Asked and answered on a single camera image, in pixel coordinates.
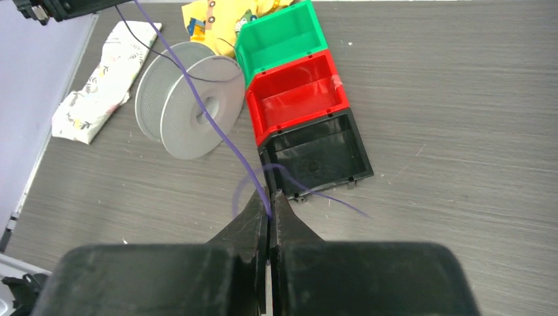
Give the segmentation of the black plastic bin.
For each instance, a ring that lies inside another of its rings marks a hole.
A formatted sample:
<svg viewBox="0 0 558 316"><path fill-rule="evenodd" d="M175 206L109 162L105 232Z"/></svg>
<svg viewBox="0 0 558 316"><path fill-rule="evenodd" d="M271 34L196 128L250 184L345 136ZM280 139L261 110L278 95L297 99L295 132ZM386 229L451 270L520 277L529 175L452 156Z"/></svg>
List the black plastic bin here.
<svg viewBox="0 0 558 316"><path fill-rule="evenodd" d="M258 153L270 192L297 201L374 174L350 108L273 132Z"/></svg>

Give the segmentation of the grey plastic cable spool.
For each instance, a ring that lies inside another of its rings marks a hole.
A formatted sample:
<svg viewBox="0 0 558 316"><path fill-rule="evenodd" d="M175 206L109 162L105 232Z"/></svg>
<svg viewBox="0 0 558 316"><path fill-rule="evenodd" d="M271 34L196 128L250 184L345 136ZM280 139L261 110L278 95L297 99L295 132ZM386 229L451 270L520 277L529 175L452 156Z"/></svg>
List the grey plastic cable spool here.
<svg viewBox="0 0 558 316"><path fill-rule="evenodd" d="M177 159L196 159L208 154L221 141L204 111L217 126L229 133L245 100L245 79L232 58L215 55L201 43L172 46L193 86L163 51L147 67L136 91L135 114L140 130L161 142Z"/></svg>

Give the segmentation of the green plastic bin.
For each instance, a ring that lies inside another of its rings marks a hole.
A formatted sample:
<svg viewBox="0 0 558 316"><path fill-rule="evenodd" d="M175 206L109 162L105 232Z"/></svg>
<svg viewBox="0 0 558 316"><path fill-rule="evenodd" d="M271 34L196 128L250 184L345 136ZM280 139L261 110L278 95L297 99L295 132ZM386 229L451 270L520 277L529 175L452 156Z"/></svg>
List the green plastic bin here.
<svg viewBox="0 0 558 316"><path fill-rule="evenodd" d="M249 86L257 74L327 48L313 2L301 1L244 24L235 52Z"/></svg>

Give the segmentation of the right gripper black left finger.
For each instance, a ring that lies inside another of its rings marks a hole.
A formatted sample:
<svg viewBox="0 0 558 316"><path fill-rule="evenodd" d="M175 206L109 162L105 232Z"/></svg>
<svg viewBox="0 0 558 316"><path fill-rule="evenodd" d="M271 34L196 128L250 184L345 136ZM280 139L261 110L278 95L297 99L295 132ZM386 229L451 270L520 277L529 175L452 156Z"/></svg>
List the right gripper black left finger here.
<svg viewBox="0 0 558 316"><path fill-rule="evenodd" d="M262 315L268 219L258 194L203 244L96 244L66 253L34 315Z"/></svg>

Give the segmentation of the white patterned cloth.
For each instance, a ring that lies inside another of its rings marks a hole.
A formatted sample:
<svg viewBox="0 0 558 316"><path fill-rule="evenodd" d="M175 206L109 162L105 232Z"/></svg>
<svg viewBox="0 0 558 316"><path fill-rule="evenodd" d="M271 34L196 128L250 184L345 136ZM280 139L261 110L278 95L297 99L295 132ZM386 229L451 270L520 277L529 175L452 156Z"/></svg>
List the white patterned cloth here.
<svg viewBox="0 0 558 316"><path fill-rule="evenodd" d="M147 22L120 21L84 87L71 91L52 116L51 135L90 144L112 113L130 98L157 31Z"/></svg>

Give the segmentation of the yellow patterned cloth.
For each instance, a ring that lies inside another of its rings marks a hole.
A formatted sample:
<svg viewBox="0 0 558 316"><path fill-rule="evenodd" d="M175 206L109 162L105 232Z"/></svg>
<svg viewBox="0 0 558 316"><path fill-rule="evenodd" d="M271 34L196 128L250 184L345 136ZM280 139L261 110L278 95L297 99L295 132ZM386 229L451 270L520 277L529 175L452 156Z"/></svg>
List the yellow patterned cloth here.
<svg viewBox="0 0 558 316"><path fill-rule="evenodd" d="M181 7L190 41L217 55L234 57L234 45L244 24L290 6L281 0L193 1Z"/></svg>

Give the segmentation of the red plastic bin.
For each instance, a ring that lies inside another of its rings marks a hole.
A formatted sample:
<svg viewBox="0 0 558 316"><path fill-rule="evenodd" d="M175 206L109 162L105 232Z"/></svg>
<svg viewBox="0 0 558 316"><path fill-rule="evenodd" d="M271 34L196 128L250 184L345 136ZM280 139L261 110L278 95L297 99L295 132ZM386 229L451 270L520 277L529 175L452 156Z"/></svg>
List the red plastic bin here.
<svg viewBox="0 0 558 316"><path fill-rule="evenodd" d="M257 74L246 101L257 146L273 132L350 107L329 49Z"/></svg>

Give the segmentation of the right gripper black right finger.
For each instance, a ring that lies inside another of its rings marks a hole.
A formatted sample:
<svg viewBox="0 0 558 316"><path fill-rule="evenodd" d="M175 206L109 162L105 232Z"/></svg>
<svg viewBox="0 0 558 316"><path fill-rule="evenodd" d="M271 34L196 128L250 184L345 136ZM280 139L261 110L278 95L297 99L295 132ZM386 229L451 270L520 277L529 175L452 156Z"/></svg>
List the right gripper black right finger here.
<svg viewBox="0 0 558 316"><path fill-rule="evenodd" d="M433 242L326 241L276 192L269 232L275 315L478 315L460 262Z"/></svg>

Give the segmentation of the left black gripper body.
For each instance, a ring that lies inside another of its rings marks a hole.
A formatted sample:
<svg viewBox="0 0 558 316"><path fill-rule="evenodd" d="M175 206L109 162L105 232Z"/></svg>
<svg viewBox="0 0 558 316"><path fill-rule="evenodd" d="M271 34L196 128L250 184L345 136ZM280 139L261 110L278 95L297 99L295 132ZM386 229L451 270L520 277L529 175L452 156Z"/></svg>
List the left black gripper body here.
<svg viewBox="0 0 558 316"><path fill-rule="evenodd" d="M42 26L50 19L62 22L127 2L130 0L13 0L24 18L36 20Z"/></svg>

